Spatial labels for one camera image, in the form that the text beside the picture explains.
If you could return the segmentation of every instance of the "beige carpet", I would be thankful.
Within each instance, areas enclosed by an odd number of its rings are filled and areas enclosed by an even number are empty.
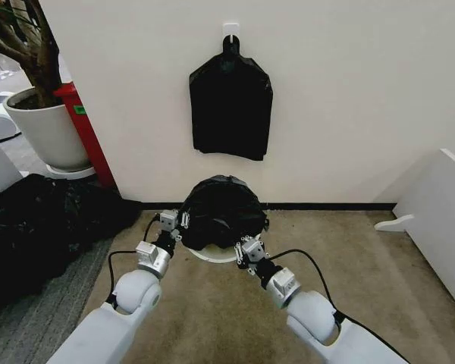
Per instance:
[[[111,250],[134,249],[151,216],[145,212],[119,234]],[[390,212],[268,216],[267,250],[273,255],[296,247],[311,253],[340,310],[379,333],[412,363],[455,363],[455,302],[407,235],[373,229],[374,223],[392,218]],[[136,268],[134,255],[114,260],[117,277]],[[304,290],[322,292],[307,258],[290,254],[278,264],[289,267]],[[101,305],[108,287],[104,264],[84,314]],[[286,327],[286,313],[275,308],[259,279],[234,263],[200,261],[179,244],[162,289],[161,302],[139,328],[123,363],[321,362]]]

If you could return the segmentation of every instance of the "black cloth pile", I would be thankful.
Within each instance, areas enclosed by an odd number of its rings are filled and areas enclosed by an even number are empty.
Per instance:
[[[61,275],[98,240],[131,226],[139,204],[82,181],[31,174],[0,193],[0,305]]]
[[[197,184],[180,208],[180,214],[184,212],[190,221],[182,244],[194,250],[209,244],[225,249],[269,225],[258,197],[234,176],[218,175]]]

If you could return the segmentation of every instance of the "white wall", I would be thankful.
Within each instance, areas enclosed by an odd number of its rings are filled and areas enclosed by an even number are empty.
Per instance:
[[[455,152],[455,0],[43,0],[123,197],[233,174],[269,202],[391,202]],[[263,162],[192,147],[188,76],[241,24],[274,89]]]

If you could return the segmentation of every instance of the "carpet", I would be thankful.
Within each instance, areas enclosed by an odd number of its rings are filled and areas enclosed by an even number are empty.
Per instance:
[[[151,217],[143,213],[111,249],[134,249]],[[455,302],[408,235],[374,230],[375,223],[393,218],[390,212],[269,211],[268,217],[270,230],[262,235],[267,250],[311,253],[340,310],[412,363],[455,363]],[[278,264],[295,273],[303,290],[323,293],[304,256],[290,254]],[[136,265],[134,255],[115,256],[116,277]],[[84,315],[101,305],[108,286],[103,264]],[[201,261],[178,244],[161,286],[163,296],[123,364],[322,362],[286,326],[286,312],[276,309],[259,279],[234,263]]]
[[[42,292],[0,309],[0,364],[43,364],[77,325],[113,239],[93,244]]]

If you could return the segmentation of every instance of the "red box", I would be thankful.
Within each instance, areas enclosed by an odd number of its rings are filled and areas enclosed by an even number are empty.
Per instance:
[[[89,160],[93,164],[100,184],[103,187],[116,186],[113,174],[111,174],[105,155],[89,122],[86,110],[77,94],[74,83],[66,83],[60,89],[54,91],[54,95],[61,97],[66,105],[67,112],[69,112],[77,133],[83,141],[84,149],[88,153]]]

